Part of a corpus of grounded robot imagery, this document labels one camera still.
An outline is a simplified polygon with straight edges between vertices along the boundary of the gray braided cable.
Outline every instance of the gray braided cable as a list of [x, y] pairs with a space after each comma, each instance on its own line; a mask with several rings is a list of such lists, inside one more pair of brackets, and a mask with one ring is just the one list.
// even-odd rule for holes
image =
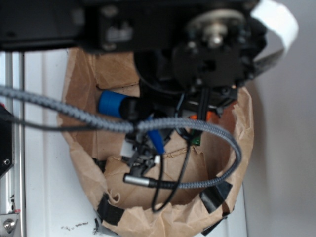
[[[212, 133], [226, 142], [230, 144], [230, 146], [233, 148], [236, 154], [235, 161], [233, 165], [220, 177], [207, 180], [207, 181], [202, 181], [202, 182], [190, 182], [190, 183], [181, 183], [179, 185], [180, 189], [196, 189], [196, 188], [207, 188], [207, 187], [212, 187], [216, 186], [220, 183], [222, 183], [225, 179], [227, 179], [239, 166], [241, 162], [241, 149], [234, 137], [226, 130], [223, 128], [206, 123], [201, 120], [192, 120], [192, 119], [187, 119], [187, 118], [160, 118], [160, 119], [155, 119], [152, 121], [144, 121], [140, 122], [138, 125], [139, 130], [147, 131], [147, 130], [153, 130], [153, 129], [165, 129], [165, 128], [182, 128], [182, 127], [188, 127], [191, 129], [195, 130], [200, 130], [200, 131], [205, 131]], [[174, 185], [174, 182], [162, 182], [161, 188], [163, 189], [172, 189]]]
[[[51, 110], [55, 110], [61, 114], [82, 121], [87, 125], [98, 129], [118, 133], [132, 133], [135, 131], [135, 127], [132, 123], [125, 121], [109, 121], [99, 116], [90, 114], [84, 110], [78, 109], [74, 106], [67, 105], [65, 103], [59, 102], [51, 98], [47, 98], [45, 96], [36, 95], [33, 93], [16, 90], [5, 86], [0, 86], [0, 95], [9, 97], [11, 99], [17, 99], [24, 102], [36, 104], [45, 108], [49, 108]], [[142, 121], [136, 126], [136, 129], [138, 131], [143, 132], [167, 128], [191, 128], [195, 130], [209, 132], [227, 141], [231, 145], [236, 154], [236, 158], [233, 165], [221, 177], [217, 177], [207, 181], [182, 183], [179, 186], [180, 189], [207, 188], [218, 185], [221, 182], [223, 182], [226, 178], [228, 178], [237, 169], [241, 162], [241, 149], [238, 143], [228, 131], [217, 125], [209, 124], [200, 120], [192, 120], [188, 118], [160, 118]], [[172, 182], [163, 182], [162, 188], [170, 188], [173, 185], [174, 183]]]

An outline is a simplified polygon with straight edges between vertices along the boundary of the white wall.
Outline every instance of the white wall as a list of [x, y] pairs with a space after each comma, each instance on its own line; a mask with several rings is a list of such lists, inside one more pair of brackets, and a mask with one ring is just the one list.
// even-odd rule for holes
[[248, 236], [314, 237], [316, 1], [279, 1], [296, 16], [300, 33], [286, 59], [248, 85], [256, 134], [244, 181]]

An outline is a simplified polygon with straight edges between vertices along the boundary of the orange component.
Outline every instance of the orange component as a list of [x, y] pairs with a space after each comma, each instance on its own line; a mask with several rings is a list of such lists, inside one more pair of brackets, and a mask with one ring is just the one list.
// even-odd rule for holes
[[[206, 121], [209, 121], [212, 117], [212, 112], [211, 111], [208, 111], [207, 114], [206, 114]], [[190, 119], [193, 119], [193, 120], [197, 120], [198, 119], [198, 115], [191, 115], [189, 117]]]

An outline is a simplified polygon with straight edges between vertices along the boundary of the blue cylinder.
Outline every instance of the blue cylinder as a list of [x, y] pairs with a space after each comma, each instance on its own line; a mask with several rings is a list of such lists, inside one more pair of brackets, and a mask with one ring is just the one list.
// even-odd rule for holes
[[124, 98], [127, 95], [118, 94], [112, 91], [105, 90], [102, 92], [98, 110], [104, 115], [109, 115], [117, 118], [121, 118], [119, 113], [119, 107]]

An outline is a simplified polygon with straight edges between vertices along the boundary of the brown paper bag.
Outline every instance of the brown paper bag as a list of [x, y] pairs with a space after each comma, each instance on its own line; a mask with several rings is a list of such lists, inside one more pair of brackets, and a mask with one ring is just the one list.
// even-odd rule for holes
[[[132, 54], [93, 56], [79, 49], [69, 54], [63, 101], [97, 113], [100, 89], [137, 96], [138, 77]], [[58, 117], [62, 126], [80, 123]], [[221, 119], [213, 116], [212, 123], [231, 132], [241, 146], [243, 157], [237, 171], [221, 187], [207, 190], [178, 190], [172, 203], [153, 214], [150, 204], [154, 190], [125, 184], [122, 179], [128, 167], [120, 161], [124, 134], [107, 131], [64, 133], [70, 155], [82, 188], [93, 208], [103, 215], [103, 225], [122, 237], [191, 237], [220, 221], [234, 209], [253, 146], [252, 102], [246, 89], [241, 89], [238, 102], [227, 108]], [[184, 160], [186, 145], [176, 134], [166, 146], [165, 180], [177, 180]], [[106, 160], [105, 172], [92, 158]], [[201, 146], [192, 147], [183, 182], [202, 181], [222, 175], [234, 162], [235, 154], [223, 140], [204, 133]], [[158, 178], [159, 167], [147, 176]], [[161, 191], [163, 202], [170, 191]], [[207, 205], [214, 193], [222, 202], [212, 209]]]

